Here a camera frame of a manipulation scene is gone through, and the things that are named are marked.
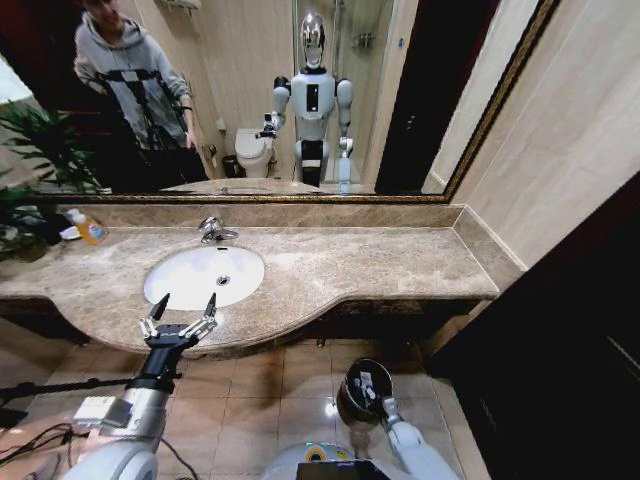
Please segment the gold mirror frame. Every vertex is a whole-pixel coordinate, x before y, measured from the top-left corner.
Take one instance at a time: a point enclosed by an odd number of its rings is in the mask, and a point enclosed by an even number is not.
[[[267,195],[185,195],[173,193],[154,194],[111,194],[111,195],[80,195],[57,194],[37,195],[34,199],[41,204],[81,203],[81,204],[215,204],[215,203],[400,203],[400,204],[437,204],[450,203],[455,195],[464,175],[469,170],[474,158],[480,151],[493,123],[500,114],[509,94],[513,90],[529,57],[533,53],[538,40],[549,23],[553,12],[561,0],[540,0],[527,24],[525,31],[514,50],[505,71],[485,107],[480,121],[467,143],[460,160],[449,179],[442,194],[424,195],[334,195],[334,194],[267,194]]]

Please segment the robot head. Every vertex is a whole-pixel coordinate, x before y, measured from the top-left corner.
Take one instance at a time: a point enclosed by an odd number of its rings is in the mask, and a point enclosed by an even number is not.
[[[320,15],[315,12],[307,13],[300,27],[300,38],[307,68],[310,70],[320,68],[324,52],[324,27]]]

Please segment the black pants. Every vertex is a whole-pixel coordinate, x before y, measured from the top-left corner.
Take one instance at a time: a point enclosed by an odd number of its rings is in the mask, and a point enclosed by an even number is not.
[[[141,150],[134,167],[135,191],[153,193],[163,188],[207,180],[200,155],[195,149]]]

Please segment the chrome faucet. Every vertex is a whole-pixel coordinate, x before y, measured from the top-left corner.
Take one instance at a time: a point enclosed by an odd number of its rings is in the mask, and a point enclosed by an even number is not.
[[[202,243],[209,243],[211,240],[219,242],[220,240],[238,238],[238,232],[224,228],[220,219],[216,217],[205,218],[198,227],[198,232],[204,234],[201,240]]]

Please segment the gray hoodie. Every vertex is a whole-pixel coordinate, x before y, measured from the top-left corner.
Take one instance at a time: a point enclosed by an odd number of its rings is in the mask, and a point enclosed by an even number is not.
[[[104,90],[95,82],[97,72],[106,74],[111,70],[157,70],[175,100],[189,95],[187,83],[173,70],[160,45],[135,21],[126,17],[123,19],[122,38],[112,45],[102,38],[91,17],[85,12],[82,25],[76,31],[75,72],[78,78],[95,90],[104,93]],[[131,90],[122,82],[109,81],[109,85],[120,102],[125,119],[143,146],[146,146],[148,144],[147,127],[142,117],[142,109]],[[144,87],[149,108],[156,123],[163,126],[180,146],[184,146],[185,132],[176,118],[170,99],[156,80],[144,81]]]

